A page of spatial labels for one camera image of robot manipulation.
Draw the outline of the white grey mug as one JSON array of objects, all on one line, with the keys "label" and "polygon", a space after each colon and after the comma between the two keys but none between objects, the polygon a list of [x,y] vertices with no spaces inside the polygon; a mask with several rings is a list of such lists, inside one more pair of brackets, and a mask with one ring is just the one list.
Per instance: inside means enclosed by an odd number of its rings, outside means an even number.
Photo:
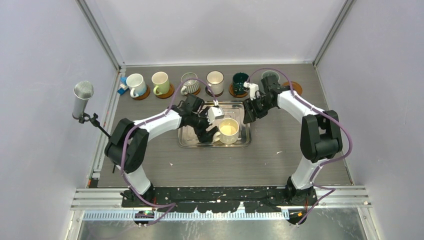
[{"label": "white grey mug", "polygon": [[126,85],[129,87],[130,96],[133,99],[144,95],[147,91],[144,77],[139,73],[129,75],[126,79]]}]

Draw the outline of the silver metal tray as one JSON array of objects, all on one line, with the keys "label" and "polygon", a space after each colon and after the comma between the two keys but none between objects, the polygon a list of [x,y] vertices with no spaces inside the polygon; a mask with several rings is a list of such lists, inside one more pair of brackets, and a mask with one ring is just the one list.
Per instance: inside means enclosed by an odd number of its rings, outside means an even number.
[{"label": "silver metal tray", "polygon": [[219,105],[223,108],[224,118],[232,118],[238,122],[237,141],[232,144],[224,144],[221,141],[200,143],[194,129],[191,126],[184,126],[178,130],[178,144],[182,148],[239,148],[247,147],[251,143],[251,124],[243,123],[243,103],[241,101],[220,101]]}]

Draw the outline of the large cream mug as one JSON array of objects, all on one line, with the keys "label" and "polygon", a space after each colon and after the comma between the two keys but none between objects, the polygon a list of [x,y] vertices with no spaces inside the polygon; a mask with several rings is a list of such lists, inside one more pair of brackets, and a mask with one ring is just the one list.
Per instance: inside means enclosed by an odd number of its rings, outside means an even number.
[{"label": "large cream mug", "polygon": [[220,141],[223,144],[234,144],[239,137],[239,123],[233,118],[224,118],[218,125],[218,132],[213,135],[212,142]]}]

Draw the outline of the white mug brown base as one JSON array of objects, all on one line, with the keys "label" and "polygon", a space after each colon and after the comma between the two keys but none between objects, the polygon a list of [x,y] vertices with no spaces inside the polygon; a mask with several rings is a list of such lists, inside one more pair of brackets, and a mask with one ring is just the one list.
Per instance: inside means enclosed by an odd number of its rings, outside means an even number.
[{"label": "white mug brown base", "polygon": [[206,76],[206,82],[212,90],[210,91],[207,87],[205,88],[208,95],[212,96],[214,94],[218,97],[224,92],[224,75],[222,72],[217,70],[209,72]]}]

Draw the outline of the dark walnut wooden coaster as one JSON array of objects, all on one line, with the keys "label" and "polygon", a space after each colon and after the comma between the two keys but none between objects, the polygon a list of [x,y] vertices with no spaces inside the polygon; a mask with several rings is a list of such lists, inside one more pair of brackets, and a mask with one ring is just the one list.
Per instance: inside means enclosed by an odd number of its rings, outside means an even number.
[{"label": "dark walnut wooden coaster", "polygon": [[205,92],[206,92],[209,96],[211,96],[211,97],[213,97],[213,96],[215,96],[215,97],[220,97],[220,96],[224,93],[224,91],[221,91],[221,92],[220,92],[220,93],[218,93],[218,94],[216,94],[216,93],[212,94],[212,92],[210,92],[210,91],[209,91],[209,89],[208,89],[207,87],[205,87]]}]

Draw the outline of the orange wooden coaster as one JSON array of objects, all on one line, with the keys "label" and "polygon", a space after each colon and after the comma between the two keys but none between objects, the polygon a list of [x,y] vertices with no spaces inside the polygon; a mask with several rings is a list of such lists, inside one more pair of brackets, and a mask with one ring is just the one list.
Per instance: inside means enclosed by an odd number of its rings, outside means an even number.
[{"label": "orange wooden coaster", "polygon": [[147,85],[145,93],[143,95],[138,96],[138,97],[133,97],[133,99],[136,100],[136,101],[144,100],[150,95],[150,92],[151,92],[150,87]]},{"label": "orange wooden coaster", "polygon": [[199,87],[195,92],[193,92],[192,94],[193,95],[198,95],[199,93],[201,92],[201,88]]},{"label": "orange wooden coaster", "polygon": [[230,84],[228,91],[229,91],[230,95],[233,96],[234,98],[244,98],[244,97],[246,97],[249,94],[246,91],[243,94],[236,94],[234,92],[234,87],[233,87],[233,84],[232,83]]},{"label": "orange wooden coaster", "polygon": [[170,87],[169,87],[169,91],[167,93],[156,95],[156,97],[159,98],[159,99],[168,99],[174,94],[174,92],[175,92],[175,87],[171,83]]},{"label": "orange wooden coaster", "polygon": [[[284,86],[284,87],[289,86],[289,85],[290,85],[290,83],[289,83],[288,81],[286,81],[286,82],[284,82],[284,83],[282,84],[282,86]],[[302,86],[301,86],[299,83],[295,82],[295,81],[292,81],[292,82],[291,82],[291,85],[292,85],[292,87],[293,87],[293,90],[294,90],[294,91],[296,91],[296,92],[297,92],[297,94],[301,96],[301,95],[302,95],[302,93],[303,93],[303,88],[302,88]]]}]

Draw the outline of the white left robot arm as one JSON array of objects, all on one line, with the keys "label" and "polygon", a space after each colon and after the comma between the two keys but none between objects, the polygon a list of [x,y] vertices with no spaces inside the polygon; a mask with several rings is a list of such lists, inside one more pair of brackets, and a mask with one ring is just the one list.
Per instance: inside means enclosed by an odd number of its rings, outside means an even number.
[{"label": "white left robot arm", "polygon": [[224,117],[224,111],[217,101],[204,106],[202,98],[188,94],[185,100],[172,105],[163,112],[142,120],[121,119],[116,125],[104,149],[104,154],[123,174],[134,200],[141,207],[153,202],[151,181],[142,167],[148,143],[171,130],[192,127],[200,143],[218,140],[219,129],[212,123]]}]

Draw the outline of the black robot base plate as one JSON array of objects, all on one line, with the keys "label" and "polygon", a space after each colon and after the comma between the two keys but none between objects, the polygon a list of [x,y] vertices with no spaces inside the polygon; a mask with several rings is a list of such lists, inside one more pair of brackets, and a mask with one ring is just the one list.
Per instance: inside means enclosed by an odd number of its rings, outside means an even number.
[{"label": "black robot base plate", "polygon": [[240,207],[247,213],[273,213],[286,206],[305,210],[317,202],[313,189],[290,196],[277,186],[155,187],[143,198],[160,213],[234,213]]}]

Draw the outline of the grey ribbed mug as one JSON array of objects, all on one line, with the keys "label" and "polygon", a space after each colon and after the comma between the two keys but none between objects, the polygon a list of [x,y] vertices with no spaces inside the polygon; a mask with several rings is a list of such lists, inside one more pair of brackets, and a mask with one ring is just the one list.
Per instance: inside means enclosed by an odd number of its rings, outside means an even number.
[{"label": "grey ribbed mug", "polygon": [[182,75],[181,83],[183,83],[180,93],[183,96],[187,94],[193,94],[198,88],[200,88],[200,83],[197,80],[198,76],[193,72],[187,72]]}]

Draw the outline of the cream mug green handle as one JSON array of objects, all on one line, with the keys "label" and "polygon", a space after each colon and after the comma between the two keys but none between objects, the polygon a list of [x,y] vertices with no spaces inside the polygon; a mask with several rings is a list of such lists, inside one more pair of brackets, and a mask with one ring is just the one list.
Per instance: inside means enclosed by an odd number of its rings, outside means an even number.
[{"label": "cream mug green handle", "polygon": [[159,71],[153,74],[151,77],[154,85],[153,93],[156,96],[167,94],[170,90],[169,76],[166,72]]}]

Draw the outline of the dark green mug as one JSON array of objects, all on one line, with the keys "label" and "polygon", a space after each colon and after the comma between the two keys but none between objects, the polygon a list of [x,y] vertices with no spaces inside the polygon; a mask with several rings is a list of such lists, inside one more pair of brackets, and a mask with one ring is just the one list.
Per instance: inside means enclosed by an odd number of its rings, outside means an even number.
[{"label": "dark green mug", "polygon": [[243,84],[244,82],[248,80],[248,78],[249,78],[249,75],[244,72],[238,72],[233,75],[232,84],[233,84],[234,92],[237,95],[243,94],[245,92],[243,88]]}]

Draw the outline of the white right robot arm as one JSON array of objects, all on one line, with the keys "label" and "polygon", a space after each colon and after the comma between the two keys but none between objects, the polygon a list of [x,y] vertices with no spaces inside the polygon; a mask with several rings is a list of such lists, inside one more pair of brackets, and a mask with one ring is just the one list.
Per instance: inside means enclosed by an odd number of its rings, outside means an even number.
[{"label": "white right robot arm", "polygon": [[314,180],[321,165],[333,158],[343,148],[338,114],[325,111],[305,101],[293,85],[279,83],[275,76],[261,80],[263,90],[254,83],[244,82],[243,89],[249,97],[243,101],[244,124],[253,123],[268,114],[272,108],[288,112],[301,125],[300,150],[302,158],[296,171],[287,179],[284,201],[289,205],[314,202]]}]

